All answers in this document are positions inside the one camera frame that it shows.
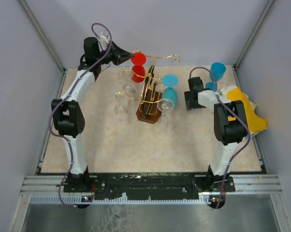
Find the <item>red plastic wine glass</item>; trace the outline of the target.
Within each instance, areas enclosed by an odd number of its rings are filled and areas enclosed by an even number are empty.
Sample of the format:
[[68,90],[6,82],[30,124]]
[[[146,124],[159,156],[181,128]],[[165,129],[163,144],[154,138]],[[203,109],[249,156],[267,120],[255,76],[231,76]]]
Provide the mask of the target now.
[[145,79],[145,68],[143,65],[146,63],[146,56],[141,52],[136,52],[131,58],[134,66],[132,67],[133,76],[132,81],[140,83]]

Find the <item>blue wine glass front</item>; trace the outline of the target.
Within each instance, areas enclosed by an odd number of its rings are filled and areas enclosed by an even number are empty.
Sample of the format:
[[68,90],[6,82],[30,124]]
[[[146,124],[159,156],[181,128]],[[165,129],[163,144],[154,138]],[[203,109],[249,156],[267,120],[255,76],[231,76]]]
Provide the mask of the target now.
[[162,103],[174,108],[178,104],[178,94],[175,86],[179,83],[179,79],[174,74],[167,74],[162,79],[162,84],[166,87],[162,94]]

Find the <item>blue wine glass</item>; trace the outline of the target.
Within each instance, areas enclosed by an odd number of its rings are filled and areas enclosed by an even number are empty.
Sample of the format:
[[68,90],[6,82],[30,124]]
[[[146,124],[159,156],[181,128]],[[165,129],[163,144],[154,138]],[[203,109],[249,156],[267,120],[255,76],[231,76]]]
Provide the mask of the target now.
[[217,90],[218,81],[221,80],[226,72],[226,66],[223,63],[215,62],[211,65],[209,77],[211,82],[206,83],[206,88],[213,91]]
[[167,74],[162,79],[162,84],[166,87],[162,94],[162,103],[174,108],[178,104],[178,94],[175,86],[179,83],[179,79],[174,74]]

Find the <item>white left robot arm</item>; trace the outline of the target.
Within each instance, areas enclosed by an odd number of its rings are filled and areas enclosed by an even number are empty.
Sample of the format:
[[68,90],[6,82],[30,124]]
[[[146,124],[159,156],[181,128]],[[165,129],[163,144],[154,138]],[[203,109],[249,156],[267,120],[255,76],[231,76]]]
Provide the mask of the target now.
[[106,36],[85,38],[83,49],[84,54],[80,58],[73,83],[60,99],[54,99],[51,102],[50,121],[58,132],[56,136],[64,141],[69,161],[68,173],[80,174],[74,180],[74,186],[79,191],[85,192],[90,189],[91,179],[83,175],[87,170],[87,164],[81,142],[85,118],[80,103],[91,85],[97,80],[102,65],[112,63],[118,66],[130,60],[133,53],[121,49]]

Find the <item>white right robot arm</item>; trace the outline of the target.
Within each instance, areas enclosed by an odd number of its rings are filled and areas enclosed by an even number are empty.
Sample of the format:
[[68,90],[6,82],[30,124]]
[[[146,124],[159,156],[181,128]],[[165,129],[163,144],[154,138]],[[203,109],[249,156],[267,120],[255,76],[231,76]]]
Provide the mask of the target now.
[[214,113],[214,135],[220,145],[208,168],[206,184],[211,191],[218,191],[227,179],[229,171],[226,168],[231,164],[235,149],[248,134],[244,104],[204,88],[200,77],[189,78],[188,85],[189,90],[184,93],[186,109],[207,108]]

